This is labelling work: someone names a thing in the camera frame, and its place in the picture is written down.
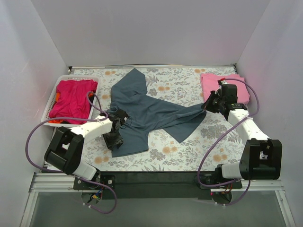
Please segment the blue-grey t-shirt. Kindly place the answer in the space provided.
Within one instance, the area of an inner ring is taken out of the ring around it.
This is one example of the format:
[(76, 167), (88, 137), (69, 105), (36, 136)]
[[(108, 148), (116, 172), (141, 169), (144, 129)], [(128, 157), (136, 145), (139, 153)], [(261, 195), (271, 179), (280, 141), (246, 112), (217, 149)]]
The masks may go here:
[(177, 142), (188, 138), (206, 117), (200, 104), (184, 107), (147, 95), (145, 75), (131, 70), (111, 88), (108, 113), (121, 109), (130, 119), (120, 129), (123, 144), (112, 148), (112, 157), (123, 157), (149, 149), (148, 134), (163, 129)]

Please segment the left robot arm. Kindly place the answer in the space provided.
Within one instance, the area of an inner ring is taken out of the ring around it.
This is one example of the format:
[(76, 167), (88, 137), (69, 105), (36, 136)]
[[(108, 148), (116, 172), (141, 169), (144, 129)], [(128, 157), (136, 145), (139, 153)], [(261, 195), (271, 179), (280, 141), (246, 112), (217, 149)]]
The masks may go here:
[(90, 189), (98, 188), (101, 178), (96, 174), (95, 167), (82, 161), (83, 147), (102, 135), (108, 149), (119, 148), (123, 144), (119, 129), (127, 119), (128, 114), (118, 109), (113, 113), (100, 114), (94, 122), (58, 128), (45, 153), (45, 161), (67, 175), (84, 178), (84, 183)]

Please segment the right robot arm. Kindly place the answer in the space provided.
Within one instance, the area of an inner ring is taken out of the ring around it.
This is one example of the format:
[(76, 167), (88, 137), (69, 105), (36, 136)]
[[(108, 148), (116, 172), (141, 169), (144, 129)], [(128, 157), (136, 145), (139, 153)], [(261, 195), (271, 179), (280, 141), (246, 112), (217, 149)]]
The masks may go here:
[(238, 103), (236, 85), (222, 84), (218, 90), (211, 91), (202, 108), (222, 114), (232, 125), (229, 132), (236, 130), (244, 144), (238, 163), (219, 164), (213, 172), (198, 175), (205, 187), (225, 188), (235, 180), (277, 180), (280, 177), (282, 143), (263, 133), (247, 107)]

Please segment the folded pink t-shirt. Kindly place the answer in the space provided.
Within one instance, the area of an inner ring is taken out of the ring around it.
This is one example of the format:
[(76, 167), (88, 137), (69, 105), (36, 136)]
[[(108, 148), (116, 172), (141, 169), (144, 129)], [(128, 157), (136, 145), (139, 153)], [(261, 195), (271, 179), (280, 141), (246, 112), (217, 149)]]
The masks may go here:
[[(241, 81), (245, 81), (244, 78), (240, 77), (240, 75), (238, 74), (230, 74), (230, 75), (226, 75), (226, 76), (218, 76), (216, 74), (213, 73), (201, 73), (200, 75), (200, 83), (201, 83), (201, 88), (203, 91), (203, 99), (204, 101), (206, 101), (210, 94), (211, 91), (216, 91), (219, 88), (218, 85), (218, 80), (220, 79), (239, 79)], [(234, 84), (237, 86), (237, 97), (238, 97), (238, 103), (242, 103), (242, 104), (248, 104), (249, 100), (250, 100), (250, 95), (248, 93), (248, 90), (246, 88), (246, 85), (239, 82), (239, 81), (235, 81), (235, 80), (227, 80), (227, 83), (229, 84)]]

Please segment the floral table mat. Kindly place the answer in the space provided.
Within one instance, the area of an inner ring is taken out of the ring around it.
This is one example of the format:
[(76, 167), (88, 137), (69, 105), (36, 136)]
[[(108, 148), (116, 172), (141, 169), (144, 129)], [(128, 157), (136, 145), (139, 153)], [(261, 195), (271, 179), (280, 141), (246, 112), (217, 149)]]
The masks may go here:
[[(219, 68), (140, 68), (146, 77), (148, 96), (182, 106), (203, 103), (201, 73), (218, 76), (234, 74), (233, 67)], [(82, 152), (82, 159), (101, 171), (204, 171), (218, 164), (238, 162), (244, 144), (236, 131), (221, 138), (231, 125), (220, 114), (208, 113), (197, 129), (182, 143), (164, 130), (151, 131), (145, 152), (112, 157), (102, 137), (97, 137)]]

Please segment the magenta t-shirt in basket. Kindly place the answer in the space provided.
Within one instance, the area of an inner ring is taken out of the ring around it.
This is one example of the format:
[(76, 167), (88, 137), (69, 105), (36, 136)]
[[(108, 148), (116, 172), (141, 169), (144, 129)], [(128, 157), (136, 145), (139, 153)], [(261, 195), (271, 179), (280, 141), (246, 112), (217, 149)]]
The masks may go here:
[(92, 79), (60, 81), (56, 87), (60, 97), (51, 109), (49, 117), (69, 124), (84, 124), (85, 121), (76, 121), (75, 118), (89, 118), (91, 106), (88, 98), (92, 98), (93, 95), (88, 92), (96, 92), (97, 85), (98, 83)]

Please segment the orange garment in basket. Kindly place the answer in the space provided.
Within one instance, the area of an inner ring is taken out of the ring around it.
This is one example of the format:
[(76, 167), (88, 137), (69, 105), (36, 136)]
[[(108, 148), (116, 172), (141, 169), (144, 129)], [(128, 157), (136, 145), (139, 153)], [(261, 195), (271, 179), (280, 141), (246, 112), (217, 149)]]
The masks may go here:
[[(60, 97), (60, 92), (56, 92), (56, 96), (55, 96), (55, 103), (54, 105), (57, 103), (58, 99)], [(50, 120), (49, 123), (62, 123), (63, 120)]]

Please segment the white plastic basket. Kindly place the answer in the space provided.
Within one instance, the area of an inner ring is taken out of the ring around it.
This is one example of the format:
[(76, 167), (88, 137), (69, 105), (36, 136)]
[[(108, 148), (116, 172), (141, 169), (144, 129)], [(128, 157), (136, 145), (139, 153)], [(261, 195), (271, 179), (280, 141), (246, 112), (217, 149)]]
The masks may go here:
[(58, 78), (47, 101), (41, 121), (51, 127), (74, 127), (82, 124), (71, 120), (54, 120), (56, 117), (89, 119), (97, 103), (99, 78), (87, 75), (63, 75)]

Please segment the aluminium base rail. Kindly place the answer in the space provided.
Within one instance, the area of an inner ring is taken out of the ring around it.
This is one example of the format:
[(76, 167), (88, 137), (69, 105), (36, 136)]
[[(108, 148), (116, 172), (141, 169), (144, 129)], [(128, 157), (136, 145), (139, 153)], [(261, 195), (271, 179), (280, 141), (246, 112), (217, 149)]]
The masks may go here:
[(242, 181), (211, 199), (119, 199), (99, 187), (64, 174), (35, 174), (23, 227), (294, 227), (281, 181)]

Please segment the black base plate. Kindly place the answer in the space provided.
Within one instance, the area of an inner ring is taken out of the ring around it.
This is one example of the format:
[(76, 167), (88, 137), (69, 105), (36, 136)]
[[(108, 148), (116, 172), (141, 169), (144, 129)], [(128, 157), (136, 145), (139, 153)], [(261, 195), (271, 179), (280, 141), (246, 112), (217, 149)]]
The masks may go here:
[(119, 199), (197, 198), (211, 199), (212, 189), (227, 194), (230, 189), (242, 188), (242, 183), (231, 186), (203, 187), (203, 184), (219, 184), (228, 180), (216, 176), (214, 171), (201, 172), (99, 172), (92, 179), (114, 190)]

